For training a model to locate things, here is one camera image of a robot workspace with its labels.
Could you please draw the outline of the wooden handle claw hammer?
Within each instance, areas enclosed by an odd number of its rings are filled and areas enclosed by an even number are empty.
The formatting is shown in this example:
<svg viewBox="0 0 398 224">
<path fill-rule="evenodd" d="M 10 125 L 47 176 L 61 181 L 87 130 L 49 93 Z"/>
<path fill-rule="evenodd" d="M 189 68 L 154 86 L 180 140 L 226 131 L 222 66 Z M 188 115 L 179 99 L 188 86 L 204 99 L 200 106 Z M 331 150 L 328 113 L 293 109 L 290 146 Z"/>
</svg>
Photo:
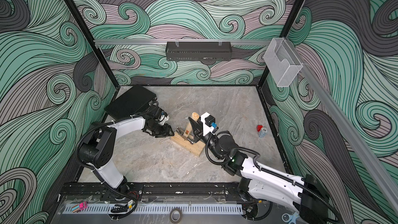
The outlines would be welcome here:
<svg viewBox="0 0 398 224">
<path fill-rule="evenodd" d="M 199 114 L 194 112 L 191 115 L 191 118 L 193 120 L 198 120 L 199 119 Z M 185 128 L 185 130 L 183 131 L 182 128 L 177 128 L 176 129 L 177 134 L 179 134 L 185 141 L 189 141 L 191 144 L 195 144 L 194 138 L 190 137 L 190 133 L 192 132 L 192 125 L 189 122 Z"/>
</svg>

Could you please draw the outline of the wooden board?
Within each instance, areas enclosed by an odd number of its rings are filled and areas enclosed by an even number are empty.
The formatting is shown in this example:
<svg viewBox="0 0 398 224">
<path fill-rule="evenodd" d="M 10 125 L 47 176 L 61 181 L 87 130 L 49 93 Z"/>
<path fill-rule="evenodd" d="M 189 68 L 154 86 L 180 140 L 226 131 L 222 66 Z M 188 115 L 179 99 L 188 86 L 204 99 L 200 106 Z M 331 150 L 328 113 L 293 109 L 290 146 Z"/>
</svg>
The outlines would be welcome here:
<svg viewBox="0 0 398 224">
<path fill-rule="evenodd" d="M 192 143 L 191 140 L 193 139 L 193 136 L 190 135 L 187 139 L 184 139 L 180 131 L 180 128 L 177 128 L 174 131 L 174 135 L 170 137 L 171 141 L 189 151 L 196 157 L 199 157 L 205 149 L 205 143 L 203 143 L 202 141 Z"/>
</svg>

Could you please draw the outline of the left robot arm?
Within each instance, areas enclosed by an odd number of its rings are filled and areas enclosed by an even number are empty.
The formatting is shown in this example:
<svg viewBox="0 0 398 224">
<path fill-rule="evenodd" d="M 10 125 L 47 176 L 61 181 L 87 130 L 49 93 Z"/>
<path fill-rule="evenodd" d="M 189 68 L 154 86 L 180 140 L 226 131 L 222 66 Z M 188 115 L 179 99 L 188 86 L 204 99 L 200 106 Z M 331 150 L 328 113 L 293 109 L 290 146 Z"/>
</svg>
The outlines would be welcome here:
<svg viewBox="0 0 398 224">
<path fill-rule="evenodd" d="M 173 136 L 172 127 L 166 123 L 168 120 L 168 113 L 155 101 L 142 112 L 108 123 L 93 122 L 75 147 L 75 159 L 106 187 L 126 195 L 129 191 L 127 179 L 113 162 L 116 140 L 135 131 L 143 131 L 154 138 Z"/>
</svg>

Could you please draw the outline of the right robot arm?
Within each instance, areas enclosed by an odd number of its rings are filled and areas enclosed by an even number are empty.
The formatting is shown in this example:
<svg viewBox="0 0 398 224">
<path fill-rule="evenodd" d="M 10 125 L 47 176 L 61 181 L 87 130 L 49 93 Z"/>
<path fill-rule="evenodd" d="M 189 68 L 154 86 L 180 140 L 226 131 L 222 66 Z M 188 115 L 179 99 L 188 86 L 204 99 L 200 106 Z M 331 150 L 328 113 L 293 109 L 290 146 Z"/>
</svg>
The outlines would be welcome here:
<svg viewBox="0 0 398 224">
<path fill-rule="evenodd" d="M 189 118 L 195 142 L 205 144 L 207 159 L 228 174 L 241 177 L 243 193 L 298 211 L 308 224 L 342 224 L 340 212 L 330 203 L 330 195 L 314 176 L 300 177 L 265 166 L 260 154 L 235 143 L 229 131 L 219 131 L 209 113 L 197 120 Z"/>
</svg>

